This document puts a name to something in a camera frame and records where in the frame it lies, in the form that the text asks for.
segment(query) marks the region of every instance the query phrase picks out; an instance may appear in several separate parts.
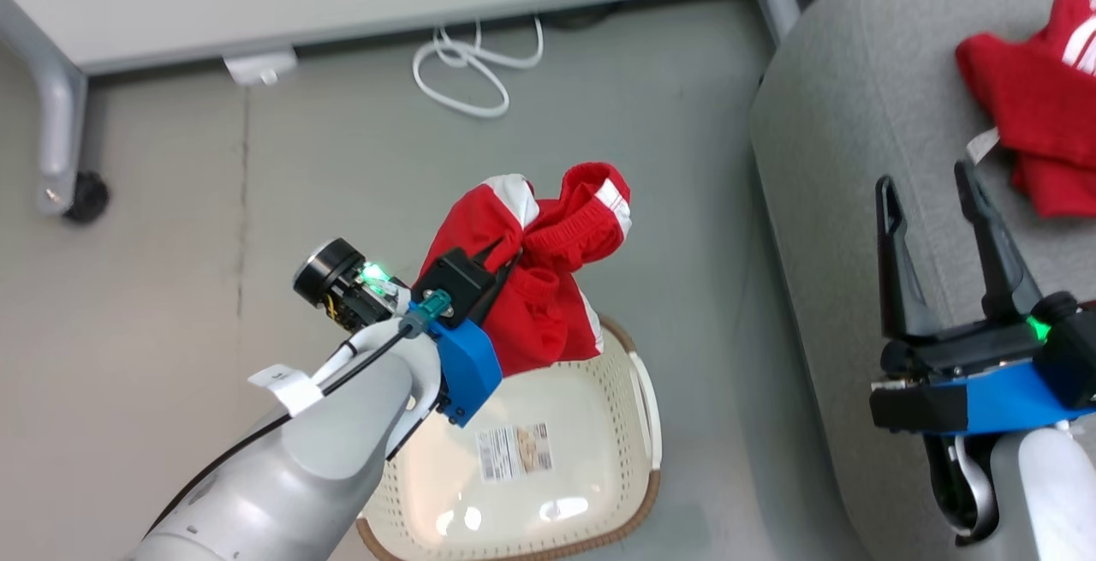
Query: white tag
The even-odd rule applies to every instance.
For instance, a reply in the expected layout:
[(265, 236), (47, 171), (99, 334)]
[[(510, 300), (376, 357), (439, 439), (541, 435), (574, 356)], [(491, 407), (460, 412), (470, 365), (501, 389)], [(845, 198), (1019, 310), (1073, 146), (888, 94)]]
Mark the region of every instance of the white tag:
[(970, 154), (974, 165), (978, 165), (993, 148), (997, 147), (997, 144), (1001, 144), (1001, 135), (997, 133), (997, 127), (992, 127), (989, 131), (982, 133), (981, 136), (974, 137), (970, 144), (967, 144), (967, 154)]
[(289, 415), (293, 417), (297, 417), (302, 410), (323, 400), (323, 392), (308, 378), (308, 375), (281, 363), (251, 375), (248, 382), (274, 392), (278, 402), (289, 410)]
[(509, 482), (537, 471), (551, 471), (548, 425), (505, 425), (476, 435), (483, 482)]
[(278, 77), (297, 67), (297, 53), (279, 49), (276, 53), (244, 55), (225, 58), (225, 67), (239, 85), (276, 84)]

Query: green led light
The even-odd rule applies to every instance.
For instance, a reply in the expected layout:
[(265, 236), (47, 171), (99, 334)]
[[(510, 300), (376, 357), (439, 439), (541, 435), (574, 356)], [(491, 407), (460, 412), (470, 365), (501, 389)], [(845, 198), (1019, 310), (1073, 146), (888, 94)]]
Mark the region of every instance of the green led light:
[(386, 275), (383, 268), (380, 268), (380, 265), (376, 265), (373, 263), (367, 263), (366, 265), (364, 265), (364, 267), (362, 267), (362, 277), (363, 279), (369, 279), (369, 277), (372, 277), (372, 279), (376, 280), (389, 279), (389, 276)]
[(1038, 339), (1040, 343), (1047, 342), (1047, 335), (1050, 334), (1049, 325), (1039, 322), (1035, 318), (1028, 318), (1028, 325), (1031, 327), (1031, 330), (1035, 330), (1035, 337)]

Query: connector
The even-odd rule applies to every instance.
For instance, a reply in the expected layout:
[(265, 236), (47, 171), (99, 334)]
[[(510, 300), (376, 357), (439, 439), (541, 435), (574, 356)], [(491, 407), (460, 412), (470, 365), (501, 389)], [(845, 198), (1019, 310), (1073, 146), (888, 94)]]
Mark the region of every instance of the connector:
[(444, 291), (450, 298), (453, 310), (437, 322), (446, 328), (458, 328), (495, 284), (494, 273), (469, 257), (463, 249), (452, 249), (427, 265), (423, 275), (411, 288), (411, 299), (424, 302), (430, 293)]
[(422, 304), (411, 305), (408, 314), (400, 319), (400, 332), (407, 332), (404, 339), (414, 339), (416, 335), (426, 332), (431, 323), (449, 312), (453, 314), (453, 300), (448, 293), (437, 290), (431, 291)]

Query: black cable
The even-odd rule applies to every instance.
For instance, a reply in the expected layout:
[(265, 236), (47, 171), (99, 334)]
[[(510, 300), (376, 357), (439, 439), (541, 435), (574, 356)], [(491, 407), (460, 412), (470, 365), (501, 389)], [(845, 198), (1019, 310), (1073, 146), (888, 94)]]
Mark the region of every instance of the black cable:
[(391, 339), (388, 339), (387, 343), (384, 343), (384, 345), (377, 347), (377, 351), (374, 351), (374, 353), (368, 354), (366, 358), (364, 358), (364, 360), (356, 363), (356, 365), (354, 365), (354, 368), (350, 369), (350, 373), (342, 375), (342, 377), (333, 381), (331, 386), (324, 388), (323, 396), (330, 397), (331, 393), (334, 392), (334, 390), (338, 390), (339, 388), (345, 386), (347, 381), (354, 378), (354, 375), (362, 373), (362, 370), (365, 370), (365, 368), (369, 366), (372, 363), (377, 362), (377, 358), (379, 358), (380, 355), (384, 355), (385, 353), (388, 352), (388, 350), (395, 347), (396, 343), (399, 343), (400, 340), (403, 340), (408, 334), (411, 333), (412, 330), (413, 328), (411, 325), (404, 325), (403, 328), (400, 328), (400, 331), (397, 332), (396, 335), (392, 335)]
[[(372, 363), (377, 362), (380, 355), (386, 354), (388, 350), (395, 347), (396, 343), (399, 343), (400, 340), (403, 340), (408, 335), (408, 333), (411, 332), (411, 330), (412, 330), (411, 327), (400, 328), (400, 331), (397, 332), (396, 335), (392, 335), (391, 339), (388, 339), (387, 343), (384, 343), (384, 345), (381, 345), (377, 351), (374, 351), (374, 353), (369, 354), (368, 357), (364, 358), (364, 360), (357, 363), (357, 365), (355, 365), (354, 368), (350, 370), (350, 373), (342, 375), (342, 377), (333, 381), (331, 386), (324, 388), (323, 396), (330, 397), (331, 393), (334, 392), (334, 390), (338, 390), (339, 388), (345, 386), (347, 381), (350, 381), (353, 377), (356, 376), (356, 374), (359, 374), (362, 373), (362, 370), (365, 370), (366, 367), (372, 365)], [(145, 533), (145, 537), (148, 537), (148, 535), (152, 533), (152, 529), (155, 529), (160, 523), (162, 523), (163, 519), (167, 518), (168, 515), (171, 514), (171, 512), (175, 510), (175, 507), (178, 507), (179, 504), (182, 503), (184, 499), (186, 499), (186, 495), (191, 494), (191, 491), (193, 491), (195, 486), (197, 486), (206, 478), (208, 478), (210, 473), (216, 471), (221, 465), (228, 462), (230, 458), (238, 455), (241, 450), (243, 450), (243, 448), (247, 448), (248, 445), (251, 445), (258, 442), (259, 439), (263, 438), (263, 436), (266, 436), (270, 433), (277, 431), (278, 428), (282, 427), (283, 424), (289, 422), (290, 420), (293, 420), (293, 416), (290, 416), (289, 413), (286, 413), (285, 415), (277, 417), (277, 420), (275, 420), (274, 422), (271, 422), (267, 425), (263, 425), (263, 427), (259, 428), (259, 431), (255, 431), (254, 433), (251, 433), (243, 439), (239, 440), (238, 444), (232, 445), (232, 447), (228, 448), (226, 453), (218, 456), (213, 462), (208, 463), (206, 468), (204, 468), (197, 476), (192, 478), (191, 481), (187, 482), (186, 485), (183, 486), (181, 491), (179, 491), (179, 494), (176, 494), (175, 497), (171, 500), (168, 506), (163, 508), (163, 512), (161, 512), (160, 515), (157, 516), (156, 522), (152, 523), (152, 526), (149, 527), (148, 531)]]

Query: barcode label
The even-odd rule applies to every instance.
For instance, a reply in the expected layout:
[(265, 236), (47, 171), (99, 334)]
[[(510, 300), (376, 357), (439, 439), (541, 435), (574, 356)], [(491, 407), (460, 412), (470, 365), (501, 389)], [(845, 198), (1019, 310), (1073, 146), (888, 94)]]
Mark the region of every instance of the barcode label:
[(505, 425), (476, 435), (480, 474), (484, 482), (509, 482), (540, 471), (551, 471), (548, 425)]

